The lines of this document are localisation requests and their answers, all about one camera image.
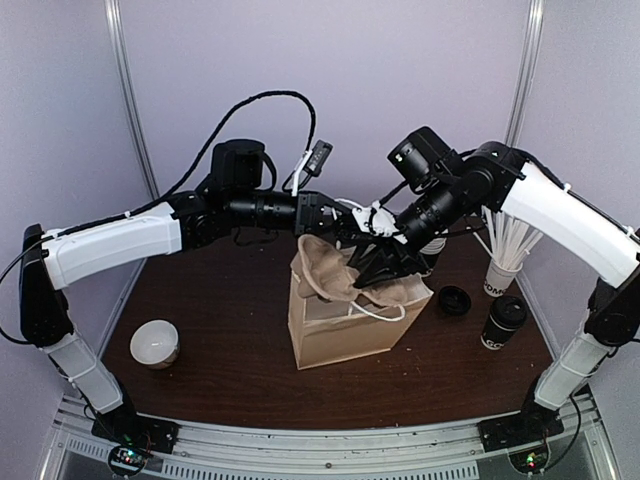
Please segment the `cardboard cup carrier tray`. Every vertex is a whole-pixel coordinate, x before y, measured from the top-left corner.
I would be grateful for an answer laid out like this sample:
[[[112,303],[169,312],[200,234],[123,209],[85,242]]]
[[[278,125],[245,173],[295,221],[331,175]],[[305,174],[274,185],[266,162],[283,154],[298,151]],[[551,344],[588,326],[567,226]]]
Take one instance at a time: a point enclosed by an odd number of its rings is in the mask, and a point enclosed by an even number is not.
[[[410,302],[424,287],[417,276],[356,287],[359,272],[347,262],[347,255],[332,243],[310,234],[300,236],[297,253],[290,263],[298,279],[296,293],[301,298],[320,297],[330,302],[364,298],[379,307],[393,307]]]

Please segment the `brown paper takeout bag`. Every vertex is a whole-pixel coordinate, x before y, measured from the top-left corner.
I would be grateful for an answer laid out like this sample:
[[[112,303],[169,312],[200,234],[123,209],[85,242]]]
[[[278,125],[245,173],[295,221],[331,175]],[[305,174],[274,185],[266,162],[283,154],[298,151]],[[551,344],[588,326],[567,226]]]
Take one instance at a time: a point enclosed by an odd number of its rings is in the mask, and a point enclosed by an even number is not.
[[[362,358],[391,350],[433,296],[419,276],[402,279],[407,301],[377,308],[360,301],[324,302],[298,295],[300,277],[291,274],[288,328],[300,370]]]

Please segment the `black paper coffee cup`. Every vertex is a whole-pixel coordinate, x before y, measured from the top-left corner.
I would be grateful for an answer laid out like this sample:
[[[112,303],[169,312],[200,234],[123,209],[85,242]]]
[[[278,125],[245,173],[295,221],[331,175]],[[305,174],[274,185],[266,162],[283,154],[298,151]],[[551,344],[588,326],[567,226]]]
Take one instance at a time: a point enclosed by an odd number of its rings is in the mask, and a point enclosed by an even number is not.
[[[481,342],[489,350],[500,350],[523,325],[518,328],[505,328],[496,323],[489,309],[489,314],[480,336]]]

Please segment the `black plastic cup lid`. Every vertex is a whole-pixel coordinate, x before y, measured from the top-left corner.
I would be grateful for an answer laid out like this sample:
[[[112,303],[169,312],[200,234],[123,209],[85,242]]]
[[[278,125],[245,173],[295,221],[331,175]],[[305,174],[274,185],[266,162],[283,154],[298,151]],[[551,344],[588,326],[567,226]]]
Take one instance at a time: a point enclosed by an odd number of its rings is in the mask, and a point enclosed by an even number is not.
[[[526,321],[527,308],[521,298],[503,295],[493,301],[490,314],[497,324],[505,328],[518,328]]]

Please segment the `stack of black paper cups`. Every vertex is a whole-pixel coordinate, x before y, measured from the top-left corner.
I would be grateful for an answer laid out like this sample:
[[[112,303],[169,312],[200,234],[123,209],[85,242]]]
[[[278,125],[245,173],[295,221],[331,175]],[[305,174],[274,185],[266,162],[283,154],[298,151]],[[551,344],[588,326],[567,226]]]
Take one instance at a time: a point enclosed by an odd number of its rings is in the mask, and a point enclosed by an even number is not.
[[[446,242],[446,238],[435,238],[420,250],[421,256],[427,265],[424,276],[430,276],[432,274],[439,256],[446,246]]]

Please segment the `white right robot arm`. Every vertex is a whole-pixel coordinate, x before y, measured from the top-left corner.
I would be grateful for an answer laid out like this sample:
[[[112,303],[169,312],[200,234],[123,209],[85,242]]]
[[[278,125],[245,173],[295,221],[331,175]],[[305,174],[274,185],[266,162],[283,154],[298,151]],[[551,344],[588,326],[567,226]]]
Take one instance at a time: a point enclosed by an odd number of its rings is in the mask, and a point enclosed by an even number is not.
[[[459,154],[428,126],[387,156],[417,194],[400,214],[379,206],[353,216],[362,233],[349,266],[359,288],[426,270],[420,251],[482,208],[529,224],[599,275],[587,316],[560,357],[532,385],[531,405],[513,419],[519,440],[535,440],[604,359],[639,331],[639,235],[571,191],[534,156],[489,141]]]

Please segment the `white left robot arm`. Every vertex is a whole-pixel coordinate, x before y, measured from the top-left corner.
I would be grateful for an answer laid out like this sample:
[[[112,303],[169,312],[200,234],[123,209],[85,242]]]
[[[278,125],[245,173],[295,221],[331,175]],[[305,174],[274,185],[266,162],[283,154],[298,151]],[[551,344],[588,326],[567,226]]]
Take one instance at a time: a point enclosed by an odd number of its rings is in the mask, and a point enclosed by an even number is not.
[[[138,214],[88,228],[25,230],[20,266],[20,329],[68,375],[103,428],[123,444],[144,433],[124,387],[80,339],[63,289],[103,270],[158,255],[199,249],[240,227],[323,235],[355,244],[369,239],[351,211],[315,191],[262,189],[262,171],[274,166],[257,140],[217,144],[211,170],[194,191],[169,195]]]

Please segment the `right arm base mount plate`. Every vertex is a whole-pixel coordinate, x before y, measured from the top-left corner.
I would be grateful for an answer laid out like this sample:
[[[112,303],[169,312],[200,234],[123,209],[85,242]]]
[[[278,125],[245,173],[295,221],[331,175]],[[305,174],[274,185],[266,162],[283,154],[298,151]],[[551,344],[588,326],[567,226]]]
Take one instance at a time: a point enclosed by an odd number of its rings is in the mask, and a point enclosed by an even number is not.
[[[558,413],[545,409],[483,420],[477,427],[485,452],[543,442],[564,432]]]

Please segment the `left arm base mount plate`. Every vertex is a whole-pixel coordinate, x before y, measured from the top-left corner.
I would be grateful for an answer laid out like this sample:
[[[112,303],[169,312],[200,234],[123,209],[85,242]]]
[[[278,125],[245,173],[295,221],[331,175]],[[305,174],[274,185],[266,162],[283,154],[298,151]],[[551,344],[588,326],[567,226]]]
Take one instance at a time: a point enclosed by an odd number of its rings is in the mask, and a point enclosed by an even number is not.
[[[173,421],[138,414],[99,414],[93,421],[91,434],[137,450],[151,453],[173,452],[179,425]]]

